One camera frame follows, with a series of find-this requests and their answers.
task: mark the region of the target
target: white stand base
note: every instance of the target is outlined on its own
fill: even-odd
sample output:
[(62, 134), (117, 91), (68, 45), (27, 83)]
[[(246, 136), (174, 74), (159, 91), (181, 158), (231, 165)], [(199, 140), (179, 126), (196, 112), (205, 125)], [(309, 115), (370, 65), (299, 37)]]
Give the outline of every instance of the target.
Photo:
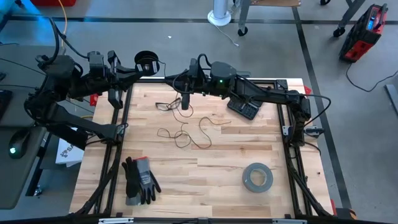
[(215, 26), (225, 26), (231, 22), (231, 14), (227, 11), (224, 18), (217, 19), (213, 14), (213, 10), (211, 10), (209, 14), (207, 14), (207, 20), (209, 20), (209, 22)]

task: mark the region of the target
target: tape roll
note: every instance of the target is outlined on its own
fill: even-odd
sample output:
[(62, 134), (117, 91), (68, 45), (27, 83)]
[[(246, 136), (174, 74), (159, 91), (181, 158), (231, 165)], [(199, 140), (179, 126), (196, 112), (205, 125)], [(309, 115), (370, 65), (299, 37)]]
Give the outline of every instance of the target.
[[(265, 181), (264, 183), (262, 183), (262, 185), (258, 186), (254, 184), (253, 181), (251, 180), (250, 176), (253, 171), (258, 171), (265, 176)], [(245, 168), (245, 170), (243, 171), (242, 180), (244, 186), (248, 190), (254, 193), (261, 193), (271, 188), (272, 183), (274, 182), (274, 176), (272, 175), (270, 168), (268, 168), (264, 164), (256, 162), (250, 164), (248, 167)]]

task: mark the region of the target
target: floor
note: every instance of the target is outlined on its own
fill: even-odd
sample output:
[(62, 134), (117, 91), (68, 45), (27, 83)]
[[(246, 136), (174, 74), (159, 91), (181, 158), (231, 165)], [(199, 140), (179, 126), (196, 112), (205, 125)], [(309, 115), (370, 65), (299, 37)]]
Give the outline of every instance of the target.
[[(248, 19), (260, 23), (246, 24), (249, 32), (244, 37), (236, 33), (236, 23), (221, 30), (239, 44), (235, 47), (205, 18), (213, 7), (212, 0), (80, 0), (75, 7), (67, 8), (69, 17), (149, 18), (140, 20), (118, 20), (118, 22), (69, 22), (68, 39), (80, 52), (97, 50), (103, 54), (115, 50), (122, 64), (133, 65), (136, 52), (154, 51), (167, 64), (167, 75), (181, 72), (188, 67), (191, 57), (206, 53), (209, 60), (223, 61), (238, 70), (251, 71), (252, 77), (302, 78), (304, 84), (314, 90), (319, 87), (322, 95), (333, 103), (326, 112), (330, 133), (328, 144), (325, 137), (318, 140), (322, 150), (322, 162), (328, 182), (330, 197), (337, 207), (346, 205), (340, 200), (332, 163), (328, 150), (335, 147), (345, 180), (352, 208), (359, 219), (397, 223), (398, 220), (398, 172), (396, 172), (396, 130), (398, 117), (394, 111), (385, 84), (398, 85), (398, 78), (384, 81), (370, 93), (353, 87), (345, 77), (347, 63), (338, 60), (338, 52), (345, 35), (336, 39), (332, 33), (336, 25), (303, 24), (303, 36), (308, 46), (313, 71), (305, 58), (300, 38), (294, 24), (294, 14), (289, 7), (251, 7)], [(398, 20), (398, 2), (394, 0), (366, 1), (353, 20), (372, 4), (388, 3), (387, 20)], [(62, 17), (59, 8), (34, 7), (24, 1), (25, 9), (15, 15)], [(348, 5), (346, 1), (332, 1), (320, 6), (318, 1), (302, 1), (298, 14), (302, 20), (340, 20)], [(234, 17), (239, 11), (235, 9)], [(268, 23), (268, 20), (290, 20), (289, 24)], [(57, 22), (62, 30), (63, 22)], [(360, 86), (371, 88), (378, 80), (392, 75), (398, 68), (396, 55), (398, 26), (388, 25), (383, 36), (360, 61), (349, 70), (351, 79)], [(53, 35), (49, 23), (10, 20), (0, 32), (0, 41), (17, 42), (21, 45), (53, 46)], [(76, 57), (84, 69), (88, 64)], [(320, 102), (312, 100), (313, 114), (317, 114)], [(320, 120), (315, 124), (321, 126)], [(45, 175), (48, 190), (40, 198), (21, 198), (14, 210), (0, 211), (0, 219), (12, 216), (19, 218), (63, 215), (68, 212), (77, 173), (63, 172)]]

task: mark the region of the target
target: work glove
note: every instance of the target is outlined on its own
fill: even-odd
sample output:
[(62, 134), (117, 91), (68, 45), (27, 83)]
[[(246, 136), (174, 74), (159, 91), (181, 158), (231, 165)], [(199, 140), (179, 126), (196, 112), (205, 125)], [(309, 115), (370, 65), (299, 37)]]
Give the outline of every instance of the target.
[(126, 172), (126, 194), (128, 198), (134, 198), (138, 193), (142, 193), (140, 185), (139, 171), (137, 167), (137, 161), (132, 160), (131, 157), (126, 159), (126, 162), (122, 162), (124, 171)]
[(141, 204), (144, 204), (146, 201), (149, 205), (151, 199), (152, 201), (156, 201), (155, 189), (158, 193), (161, 193), (162, 189), (160, 189), (153, 173), (149, 169), (148, 157), (137, 159), (137, 166), (141, 178)]

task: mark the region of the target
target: wooden table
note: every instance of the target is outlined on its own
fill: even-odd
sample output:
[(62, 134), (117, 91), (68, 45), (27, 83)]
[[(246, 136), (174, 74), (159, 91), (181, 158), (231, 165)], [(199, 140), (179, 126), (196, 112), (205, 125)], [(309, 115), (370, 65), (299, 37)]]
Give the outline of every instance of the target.
[[(301, 79), (287, 79), (290, 89), (304, 92)], [(170, 103), (176, 92), (166, 84), (136, 83), (133, 88), (127, 122), (129, 127), (124, 138), (122, 161), (131, 156), (148, 156), (150, 168), (157, 178), (162, 193), (150, 205), (127, 206), (126, 179), (124, 169), (119, 167), (118, 181), (113, 203), (113, 211), (123, 212), (132, 217), (251, 217), (282, 218), (293, 214), (292, 198), (281, 142), (277, 105), (264, 103), (253, 121), (249, 121), (227, 109), (228, 100), (214, 96), (191, 95), (194, 109), (191, 118), (183, 118), (176, 111), (178, 119), (189, 124), (188, 131), (199, 146), (207, 146), (209, 140), (199, 130), (198, 123), (204, 116), (214, 123), (203, 120), (201, 126), (213, 145), (200, 149), (191, 144), (178, 148), (173, 139), (157, 136), (159, 128), (168, 129), (173, 135), (180, 129), (180, 123), (173, 118), (171, 111), (159, 111), (155, 102)], [(107, 95), (99, 98), (93, 121), (110, 123), (113, 113)], [(188, 141), (178, 138), (179, 144)], [(316, 144), (314, 139), (306, 141)], [(105, 152), (105, 145), (92, 144), (86, 148), (80, 173), (73, 194), (70, 211), (77, 211), (97, 187)], [(322, 162), (318, 151), (311, 146), (301, 147), (308, 186), (324, 208), (331, 211), (331, 203)], [(245, 167), (253, 162), (261, 162), (272, 170), (274, 183), (267, 192), (255, 194), (242, 183)], [(303, 202), (298, 186), (298, 197), (302, 211)], [(103, 197), (104, 208), (108, 191)]]

